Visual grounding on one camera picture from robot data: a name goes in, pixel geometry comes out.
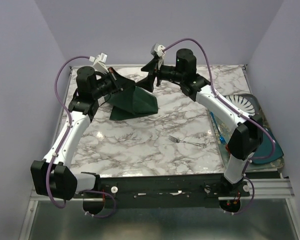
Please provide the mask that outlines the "dark green cloth napkin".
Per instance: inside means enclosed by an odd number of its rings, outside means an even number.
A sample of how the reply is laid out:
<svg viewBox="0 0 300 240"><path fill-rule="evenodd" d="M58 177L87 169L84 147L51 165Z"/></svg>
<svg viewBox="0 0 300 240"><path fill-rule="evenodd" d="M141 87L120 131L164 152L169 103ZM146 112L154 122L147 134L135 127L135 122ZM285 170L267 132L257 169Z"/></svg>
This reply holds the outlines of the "dark green cloth napkin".
<svg viewBox="0 0 300 240"><path fill-rule="evenodd" d="M135 86L132 107L117 107L112 105L109 119L112 121L123 121L141 118L157 114L158 110L157 98L144 89Z"/></svg>

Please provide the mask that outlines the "silver metal fork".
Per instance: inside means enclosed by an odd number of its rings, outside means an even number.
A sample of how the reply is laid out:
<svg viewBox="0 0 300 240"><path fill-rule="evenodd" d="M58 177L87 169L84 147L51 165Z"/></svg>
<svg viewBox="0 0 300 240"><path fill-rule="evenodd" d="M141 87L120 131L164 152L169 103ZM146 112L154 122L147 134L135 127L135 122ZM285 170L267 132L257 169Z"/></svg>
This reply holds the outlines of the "silver metal fork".
<svg viewBox="0 0 300 240"><path fill-rule="evenodd" d="M206 148L207 145L205 143L197 143L197 142L191 142L191 141L185 141L185 140L181 140L177 137L174 137L172 135L169 135L168 136L168 139L176 144L178 143L184 143L184 144L190 144L190 145L194 145L194 146L197 146L197 147L200 147L200 148Z"/></svg>

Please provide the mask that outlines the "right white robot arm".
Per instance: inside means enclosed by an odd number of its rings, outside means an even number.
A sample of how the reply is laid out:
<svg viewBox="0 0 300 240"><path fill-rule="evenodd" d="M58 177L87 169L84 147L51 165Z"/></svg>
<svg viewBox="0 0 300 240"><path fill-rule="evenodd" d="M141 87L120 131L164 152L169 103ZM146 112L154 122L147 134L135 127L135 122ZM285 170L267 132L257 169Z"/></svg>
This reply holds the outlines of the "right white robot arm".
<svg viewBox="0 0 300 240"><path fill-rule="evenodd" d="M194 102L206 107L223 121L232 135L227 144L230 159L220 183L220 191L231 196L238 190L238 184L244 177L245 164L263 141L263 131L259 128L263 119L259 115L251 116L229 102L213 84L197 73L197 59L188 48L176 52L175 66L165 65L164 46L156 44L151 50L153 59L141 68L147 72L146 78L137 82L137 86L153 92L161 81L169 81L180 87L182 93Z"/></svg>

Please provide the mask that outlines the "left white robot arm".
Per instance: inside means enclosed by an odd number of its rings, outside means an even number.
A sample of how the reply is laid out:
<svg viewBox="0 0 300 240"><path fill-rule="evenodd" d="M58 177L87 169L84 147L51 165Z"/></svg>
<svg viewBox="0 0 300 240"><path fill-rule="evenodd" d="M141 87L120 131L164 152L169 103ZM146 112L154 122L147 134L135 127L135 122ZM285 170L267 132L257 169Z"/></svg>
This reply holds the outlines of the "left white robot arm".
<svg viewBox="0 0 300 240"><path fill-rule="evenodd" d="M97 113L99 99L133 90L135 82L112 67L101 73L91 66L83 66L76 72L76 85L76 93L65 109L67 119L59 136L43 159L35 160L30 167L36 193L48 196L53 203L56 199L69 201L79 192L91 198L100 194L97 175L74 174L71 162L80 139Z"/></svg>

